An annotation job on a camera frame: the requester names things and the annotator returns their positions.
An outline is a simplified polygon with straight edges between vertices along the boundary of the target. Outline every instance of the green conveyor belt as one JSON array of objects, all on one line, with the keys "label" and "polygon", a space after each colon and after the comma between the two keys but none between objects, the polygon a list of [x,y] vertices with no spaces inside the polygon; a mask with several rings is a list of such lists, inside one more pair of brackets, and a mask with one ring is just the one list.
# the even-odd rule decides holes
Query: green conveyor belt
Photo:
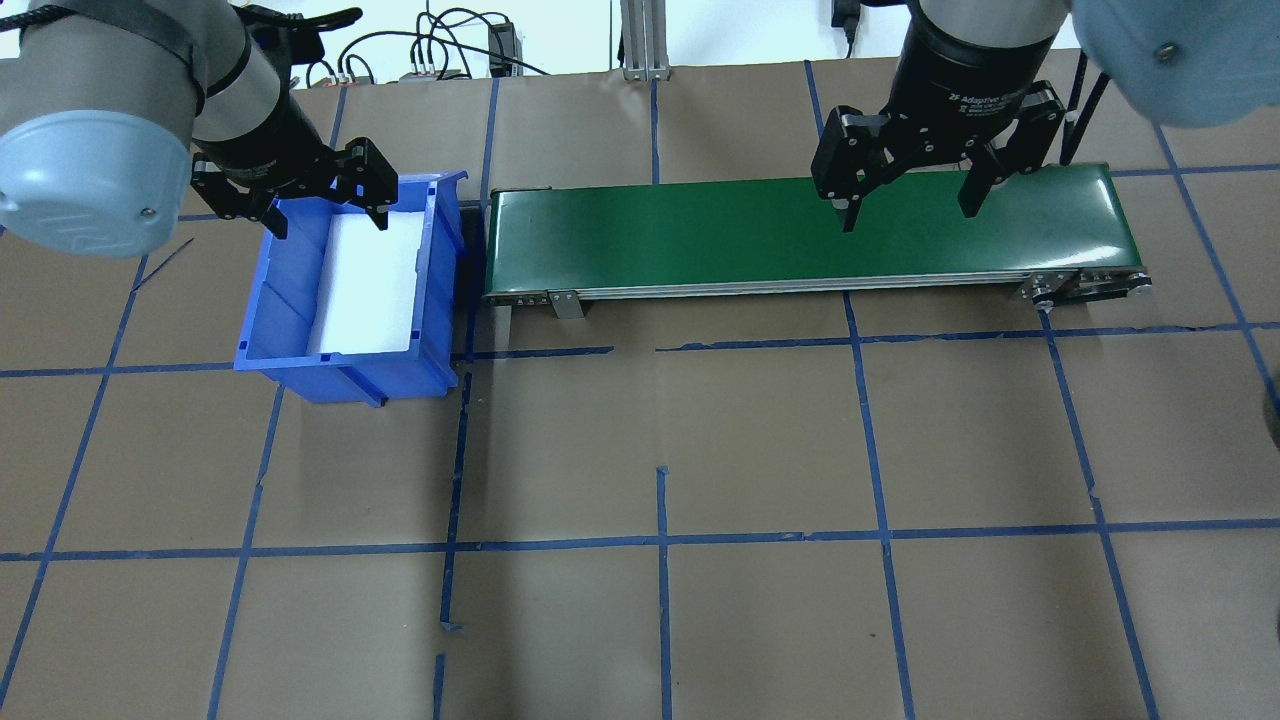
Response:
[{"label": "green conveyor belt", "polygon": [[963,179],[904,176],[867,199],[849,234],[808,178],[498,192],[488,296],[726,295],[1142,269],[1106,165],[1014,177],[972,219],[956,204]]}]

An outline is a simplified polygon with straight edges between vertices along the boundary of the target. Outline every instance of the black cable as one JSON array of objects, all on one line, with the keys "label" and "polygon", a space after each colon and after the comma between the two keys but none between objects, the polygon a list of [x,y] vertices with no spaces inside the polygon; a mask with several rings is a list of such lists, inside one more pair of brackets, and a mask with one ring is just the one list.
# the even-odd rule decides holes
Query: black cable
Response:
[{"label": "black cable", "polygon": [[1075,60],[1075,79],[1071,81],[1071,100],[1066,104],[1066,111],[1080,106],[1080,94],[1084,92],[1084,73],[1089,69],[1089,56],[1080,50],[1079,59]]},{"label": "black cable", "polygon": [[324,69],[329,73],[330,78],[338,76],[338,73],[333,72],[333,65],[330,65],[325,60],[316,60],[315,63],[307,65],[307,77],[306,77],[307,87],[311,87],[311,70],[316,69],[316,65],[324,65]]},{"label": "black cable", "polygon": [[1089,120],[1093,119],[1093,111],[1098,109],[1098,102],[1102,100],[1102,94],[1110,82],[1111,76],[1107,73],[1098,74],[1098,79],[1093,83],[1093,90],[1089,91],[1089,99],[1084,101],[1084,109],[1080,110],[1080,118],[1071,127],[1070,133],[1062,135],[1062,154],[1059,158],[1060,165],[1070,165],[1071,160],[1075,159],[1075,151],[1080,149],[1084,131],[1088,129]]},{"label": "black cable", "polygon": [[[465,14],[467,14],[470,17],[470,19],[462,20],[460,23],[454,23],[452,26],[444,24],[444,17],[448,15],[448,14],[451,14],[451,13],[465,13]],[[485,15],[500,15],[504,19],[504,22],[508,22],[508,23],[511,22],[511,18],[508,18],[503,13],[476,13],[475,10],[468,10],[466,8],[449,8],[448,10],[444,10],[443,13],[440,13],[439,15],[436,15],[434,20],[431,20],[431,32],[435,32],[435,28],[439,24],[439,27],[443,27],[444,29],[447,29],[449,32],[449,37],[452,37],[453,41],[457,42],[458,37],[456,35],[453,35],[453,29],[452,28],[461,27],[461,26],[463,26],[463,24],[466,24],[466,23],[468,23],[471,20],[480,20],[481,23],[485,24],[486,28],[489,28],[489,35],[492,35],[498,41],[498,54],[506,56],[507,55],[507,49],[503,47],[502,37],[498,35],[498,31],[494,29],[493,23],[489,22],[489,18],[486,18]],[[465,61],[466,60],[466,54],[463,53],[462,56],[463,56],[463,65],[466,65],[466,61]],[[467,74],[471,74],[471,68],[467,68]]]},{"label": "black cable", "polygon": [[22,29],[28,26],[40,23],[51,23],[54,20],[60,20],[70,14],[73,13],[67,8],[59,8],[58,5],[44,5],[36,8],[35,10],[27,10],[26,13],[18,13],[17,15],[0,18],[0,32],[8,32],[10,29]]},{"label": "black cable", "polygon": [[1080,56],[1075,60],[1075,79],[1071,81],[1071,99],[1066,102],[1066,122],[1062,124],[1062,138],[1070,137],[1075,131],[1075,109],[1080,106],[1080,92],[1084,91],[1084,74],[1089,69],[1089,56],[1080,50]]},{"label": "black cable", "polygon": [[374,68],[370,68],[369,63],[366,63],[364,58],[356,55],[355,53],[347,55],[347,77],[351,78],[351,82],[356,82],[356,70],[351,68],[352,60],[360,60],[360,64],[365,65],[365,69],[369,70],[369,85],[378,85],[378,81],[374,79]]},{"label": "black cable", "polygon": [[[422,17],[426,17],[426,19],[431,20],[431,29],[426,33],[425,37],[435,38],[435,27],[436,27],[436,22],[439,22],[439,19],[440,19],[440,15],[433,15],[431,13],[419,13],[417,14],[417,22],[413,26],[413,31],[417,32],[419,35],[422,35]],[[453,32],[452,27],[444,27],[444,32],[449,33],[449,38],[452,38],[453,42],[458,41],[458,36]],[[428,42],[426,42],[426,59],[425,60],[422,59],[422,45],[421,44],[422,44],[422,37],[419,37],[417,40],[413,41],[413,47],[417,49],[417,64],[422,65],[422,67],[426,67],[426,64],[430,63],[430,64],[434,65],[435,64],[435,56],[431,53],[431,41],[428,40]],[[444,74],[444,70],[449,69],[449,49],[448,49],[447,45],[443,45],[443,42],[442,42],[440,47],[444,49],[444,65],[440,68],[440,74]],[[470,76],[471,74],[471,63],[467,61],[467,54],[460,51],[458,53],[458,58],[462,60],[462,72],[466,73],[467,76]]]},{"label": "black cable", "polygon": [[[426,37],[425,35],[422,35],[422,18],[424,17],[430,18],[430,17],[434,17],[434,15],[431,15],[430,13],[419,13],[419,15],[417,15],[417,23],[413,27],[413,31],[417,35],[417,37],[413,40],[413,45],[408,46],[408,61],[410,61],[410,64],[419,65],[420,69],[422,69],[425,72],[426,65],[428,65],[426,58],[430,58],[431,59],[431,64],[435,64],[435,56],[431,53],[431,42],[433,41],[439,42],[439,40],[436,40],[435,37]],[[422,41],[424,40],[426,40],[426,58],[422,56]],[[443,42],[440,42],[440,51],[444,54],[444,64],[440,67],[440,70],[439,70],[443,74],[444,70],[449,69],[449,46],[445,45],[445,44],[443,44]]]},{"label": "black cable", "polygon": [[355,24],[356,20],[365,17],[365,12],[360,8],[347,8],[346,10],[338,10],[326,15],[316,15],[314,18],[291,18],[283,14],[269,15],[266,13],[259,13],[257,10],[239,6],[234,8],[234,10],[241,19],[248,18],[262,24],[283,27],[287,29],[315,29],[320,32],[349,27]]},{"label": "black cable", "polygon": [[506,61],[512,63],[515,65],[520,65],[522,68],[527,68],[527,69],[530,69],[530,70],[532,70],[532,72],[535,72],[535,73],[538,73],[540,76],[549,76],[550,74],[547,70],[544,70],[541,68],[536,68],[534,65],[530,65],[529,63],[526,63],[524,60],[517,60],[515,58],[508,58],[508,56],[498,54],[498,53],[490,53],[489,50],[481,50],[480,47],[476,47],[474,45],[463,45],[461,42],[453,42],[452,40],[444,40],[443,37],[435,37],[435,36],[431,36],[431,35],[419,35],[416,32],[410,32],[407,29],[380,29],[378,32],[370,32],[367,35],[362,35],[362,36],[357,37],[356,40],[352,40],[351,42],[348,42],[347,46],[342,49],[342,53],[338,55],[338,63],[342,64],[343,58],[347,56],[347,53],[351,53],[351,49],[355,47],[356,44],[364,42],[364,41],[366,41],[366,40],[369,40],[371,37],[383,37],[383,36],[389,36],[389,35],[394,35],[394,36],[398,36],[398,37],[422,37],[422,38],[428,38],[428,40],[434,40],[436,42],[443,42],[445,45],[452,45],[454,47],[458,47],[460,50],[471,50],[472,53],[480,53],[481,55],[488,55],[490,58],[498,58],[499,60],[506,60]]}]

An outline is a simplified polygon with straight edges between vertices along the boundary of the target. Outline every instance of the electrical wire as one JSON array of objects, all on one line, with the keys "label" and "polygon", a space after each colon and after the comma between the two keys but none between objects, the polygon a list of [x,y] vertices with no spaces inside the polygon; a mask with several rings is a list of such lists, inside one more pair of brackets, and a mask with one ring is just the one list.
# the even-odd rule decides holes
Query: electrical wire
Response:
[{"label": "electrical wire", "polygon": [[330,65],[325,60],[316,60],[315,63],[307,65],[307,74],[306,74],[307,87],[311,87],[311,70],[314,70],[316,65],[324,65],[324,69],[329,73],[330,79],[337,78],[338,73],[333,70],[333,65]]},{"label": "electrical wire", "polygon": [[1110,83],[1111,76],[1107,73],[1100,73],[1098,79],[1093,82],[1093,90],[1089,91],[1089,97],[1084,101],[1080,118],[1071,126],[1070,132],[1062,133],[1062,154],[1059,156],[1060,165],[1070,165],[1071,160],[1075,159],[1075,151],[1080,149],[1080,141],[1084,140],[1084,131],[1088,129],[1089,120],[1093,119],[1093,113],[1098,109],[1102,94]]},{"label": "electrical wire", "polygon": [[[422,58],[422,37],[419,37],[419,38],[413,40],[413,45],[410,47],[410,53],[417,53],[417,64],[425,68],[425,67],[428,67],[428,64],[431,64],[431,65],[435,64],[435,56],[431,53],[431,40],[436,40],[435,35],[434,35],[435,33],[435,27],[436,27],[435,23],[440,18],[439,18],[439,15],[433,15],[430,12],[419,13],[417,14],[417,20],[413,23],[413,31],[417,32],[420,36],[422,35],[422,18],[424,17],[426,19],[431,20],[431,29],[426,33],[426,36],[424,36],[424,37],[428,38],[428,42],[426,42],[426,58],[425,59]],[[452,27],[445,27],[444,32],[449,33],[449,38],[452,38],[453,42],[458,41],[458,36],[454,35]],[[449,47],[448,47],[448,45],[444,45],[442,42],[440,44],[440,49],[444,53],[444,65],[440,67],[440,74],[443,74],[444,70],[449,69]],[[471,76],[471,64],[467,61],[466,53],[458,51],[458,58],[462,59],[462,72],[466,73],[467,76]]]},{"label": "electrical wire", "polygon": [[412,32],[412,31],[407,31],[407,29],[380,29],[378,32],[370,32],[370,33],[362,35],[362,36],[352,40],[351,42],[348,42],[347,46],[342,49],[342,53],[338,55],[338,64],[339,65],[342,64],[343,59],[347,56],[348,53],[351,53],[351,49],[355,47],[357,44],[364,42],[366,40],[370,40],[372,37],[384,37],[384,36],[421,37],[421,38],[425,38],[425,40],[434,40],[435,42],[443,42],[444,45],[452,45],[452,46],[454,46],[454,47],[457,47],[460,50],[471,50],[472,53],[480,53],[481,55],[488,55],[490,58],[498,58],[499,60],[506,60],[506,61],[508,61],[511,64],[520,65],[522,68],[532,70],[532,72],[535,72],[535,73],[538,73],[540,76],[549,76],[550,74],[550,73],[548,73],[547,70],[544,70],[541,68],[536,68],[536,67],[530,65],[529,63],[526,63],[524,60],[517,60],[516,58],[509,58],[509,56],[502,55],[499,53],[492,53],[489,50],[483,50],[483,49],[476,47],[474,45],[463,45],[461,42],[454,42],[452,40],[444,40],[443,37],[435,37],[434,35],[420,35],[420,33],[416,33],[416,32]]},{"label": "electrical wire", "polygon": [[27,10],[26,13],[18,13],[17,15],[0,18],[0,32],[22,29],[40,23],[51,23],[70,14],[73,14],[72,10],[68,10],[67,8],[60,8],[58,5],[42,5],[35,10]]},{"label": "electrical wire", "polygon": [[[1080,56],[1075,60],[1075,79],[1071,81],[1071,99],[1066,102],[1066,111],[1071,113],[1080,106],[1080,94],[1084,91],[1084,73],[1089,69],[1089,56],[1080,50]],[[1066,122],[1066,131],[1071,132],[1073,120]]]},{"label": "electrical wire", "polygon": [[[447,24],[444,22],[444,18],[447,15],[449,15],[449,14],[453,14],[453,13],[465,13],[468,17],[468,19],[465,19],[465,20],[458,22],[458,23],[453,23],[452,26]],[[430,32],[434,33],[436,27],[444,28],[445,31],[448,31],[449,37],[452,37],[453,41],[457,42],[458,41],[458,36],[453,33],[453,28],[462,27],[462,26],[465,26],[465,24],[467,24],[467,23],[470,23],[472,20],[480,20],[481,23],[485,24],[486,28],[489,28],[489,35],[494,40],[497,40],[497,42],[498,42],[498,54],[502,55],[502,56],[507,56],[507,49],[503,46],[502,37],[498,35],[498,31],[494,28],[493,23],[489,20],[489,18],[486,18],[485,15],[497,15],[497,17],[500,17],[502,20],[506,22],[506,23],[511,22],[511,18],[506,13],[497,13],[497,12],[476,13],[475,10],[468,10],[467,8],[449,8],[448,10],[444,10],[443,13],[440,13],[439,15],[436,15],[434,20],[431,20],[431,29],[430,29]],[[466,53],[460,53],[460,55],[462,55],[462,64],[463,64],[463,67],[466,67],[467,74],[471,74],[471,68],[466,65]]]},{"label": "electrical wire", "polygon": [[374,68],[370,68],[369,63],[355,53],[347,55],[347,77],[349,77],[352,82],[356,82],[356,70],[351,67],[352,60],[360,60],[360,64],[365,65],[365,69],[369,70],[369,85],[378,85],[378,81],[374,79]]}]

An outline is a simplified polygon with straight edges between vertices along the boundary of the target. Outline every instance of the metal bracket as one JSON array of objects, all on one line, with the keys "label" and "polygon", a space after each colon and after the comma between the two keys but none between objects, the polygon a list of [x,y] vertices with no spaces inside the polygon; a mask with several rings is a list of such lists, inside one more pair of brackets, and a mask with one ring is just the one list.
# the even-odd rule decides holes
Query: metal bracket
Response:
[{"label": "metal bracket", "polygon": [[525,292],[518,295],[490,295],[485,297],[493,307],[532,307],[550,306],[561,320],[573,320],[586,316],[582,299],[576,290],[549,290],[547,292]]},{"label": "metal bracket", "polygon": [[668,79],[667,0],[622,0],[622,77]]},{"label": "metal bracket", "polygon": [[1146,268],[1089,268],[1032,273],[1018,287],[1016,296],[1048,313],[1060,305],[1146,295],[1149,290]]}]

